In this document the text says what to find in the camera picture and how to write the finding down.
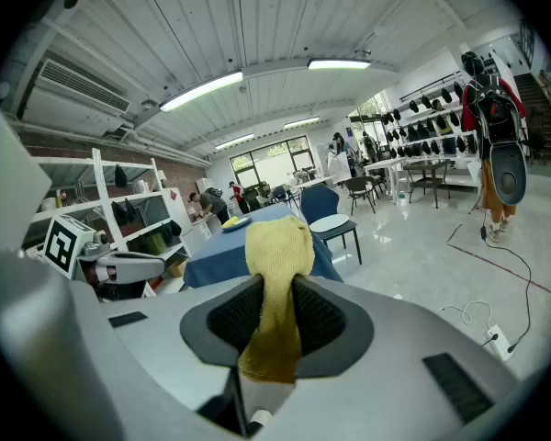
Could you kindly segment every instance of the ceiling light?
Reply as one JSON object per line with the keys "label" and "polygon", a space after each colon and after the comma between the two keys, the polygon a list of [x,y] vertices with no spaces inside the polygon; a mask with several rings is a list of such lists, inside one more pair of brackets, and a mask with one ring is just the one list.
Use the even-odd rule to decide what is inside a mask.
{"label": "ceiling light", "polygon": [[308,124],[309,122],[316,122],[320,118],[317,116],[316,118],[308,118],[308,119],[302,119],[300,121],[294,121],[294,122],[288,122],[288,124],[284,124],[284,129],[293,128],[295,126],[299,126],[300,124]]}
{"label": "ceiling light", "polygon": [[366,69],[370,64],[355,59],[310,59],[309,69]]}
{"label": "ceiling light", "polygon": [[248,141],[248,140],[252,139],[253,137],[254,137],[253,134],[247,134],[246,136],[239,137],[239,138],[235,139],[234,141],[228,141],[228,142],[222,143],[221,145],[217,145],[217,149],[224,149],[225,147],[229,147],[232,144],[243,142],[243,141]]}
{"label": "ceiling light", "polygon": [[214,78],[208,82],[204,82],[201,85],[198,85],[194,88],[189,89],[188,91],[181,93],[180,95],[174,96],[173,98],[163,102],[159,109],[164,112],[169,112],[172,109],[182,106],[184,103],[191,101],[199,96],[205,95],[206,93],[218,90],[223,86],[230,84],[236,84],[242,80],[242,72],[239,70],[237,72],[232,72],[227,75],[221,75],[220,77]]}

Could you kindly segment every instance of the staircase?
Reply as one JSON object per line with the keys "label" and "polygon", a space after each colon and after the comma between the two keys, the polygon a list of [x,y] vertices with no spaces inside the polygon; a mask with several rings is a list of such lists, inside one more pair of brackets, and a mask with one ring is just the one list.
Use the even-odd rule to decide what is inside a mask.
{"label": "staircase", "polygon": [[514,81],[526,109],[527,121],[531,108],[536,107],[543,113],[542,132],[545,136],[546,144],[542,150],[542,155],[545,160],[551,161],[551,104],[531,73],[518,75],[514,77]]}

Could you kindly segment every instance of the white cable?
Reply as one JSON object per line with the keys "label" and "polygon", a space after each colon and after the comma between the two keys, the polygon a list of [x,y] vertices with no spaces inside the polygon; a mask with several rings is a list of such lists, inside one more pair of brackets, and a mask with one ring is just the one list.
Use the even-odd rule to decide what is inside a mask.
{"label": "white cable", "polygon": [[470,325],[473,322],[473,319],[471,318],[471,315],[469,315],[469,312],[467,312],[467,307],[469,307],[471,304],[485,304],[486,306],[488,306],[489,314],[488,314],[488,320],[486,321],[486,325],[488,326],[488,328],[491,328],[492,325],[490,323],[490,319],[492,318],[492,306],[489,304],[489,302],[486,302],[485,300],[472,300],[463,309],[461,307],[457,307],[456,305],[451,305],[451,304],[445,305],[435,313],[439,313],[440,311],[444,311],[445,309],[449,309],[450,307],[453,307],[454,309],[457,309],[458,311],[461,312],[461,320],[463,321],[463,323],[465,325]]}

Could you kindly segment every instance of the pipe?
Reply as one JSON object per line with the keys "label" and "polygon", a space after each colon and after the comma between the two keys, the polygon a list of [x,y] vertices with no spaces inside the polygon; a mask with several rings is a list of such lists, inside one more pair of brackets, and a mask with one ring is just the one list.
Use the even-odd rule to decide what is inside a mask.
{"label": "pipe", "polygon": [[[138,152],[138,153],[145,153],[147,155],[151,155],[152,151],[147,149],[147,146],[134,144],[131,146],[128,146],[126,144],[120,144],[112,141],[106,141],[102,139],[95,139],[93,137],[85,136],[83,134],[76,134],[74,132],[65,132],[62,130],[55,130],[51,128],[45,128],[43,126],[38,126],[36,124],[29,124],[27,122],[23,121],[14,121],[10,120],[10,125],[12,127],[21,128],[22,130],[28,130],[31,132],[37,132],[39,134],[48,134],[56,137],[63,137],[64,139],[74,139],[77,141],[88,141],[95,143],[97,145],[106,145],[106,147],[115,147],[117,149],[122,149],[125,151],[130,152]],[[182,164],[190,164],[193,166],[209,166],[210,163],[203,160],[203,159],[189,159],[189,158],[180,158],[175,155],[171,155],[170,153],[164,153],[164,152],[158,152],[156,153],[158,157],[164,158],[166,160],[171,160],[173,162],[179,162]]]}
{"label": "pipe", "polygon": [[170,152],[170,153],[174,153],[176,155],[183,155],[184,157],[187,157],[187,158],[200,160],[199,157],[196,157],[192,153],[183,152],[183,151],[174,149],[173,147],[170,147],[169,145],[159,143],[158,141],[151,141],[149,139],[144,139],[144,138],[142,138],[142,137],[140,137],[140,136],[138,136],[137,134],[134,134],[134,133],[133,133],[132,137],[140,143],[151,145],[152,147],[155,147],[157,149],[161,149],[161,150],[164,150],[164,151],[167,151],[167,152]]}

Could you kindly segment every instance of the brown pants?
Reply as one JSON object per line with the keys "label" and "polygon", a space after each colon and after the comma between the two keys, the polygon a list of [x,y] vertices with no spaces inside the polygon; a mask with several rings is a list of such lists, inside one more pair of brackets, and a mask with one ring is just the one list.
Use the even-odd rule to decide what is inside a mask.
{"label": "brown pants", "polygon": [[502,213],[506,217],[516,214],[516,206],[507,206],[500,201],[494,187],[494,176],[492,175],[492,167],[489,160],[484,160],[481,163],[481,184],[484,187],[484,209],[489,209],[492,215],[492,222],[500,223]]}

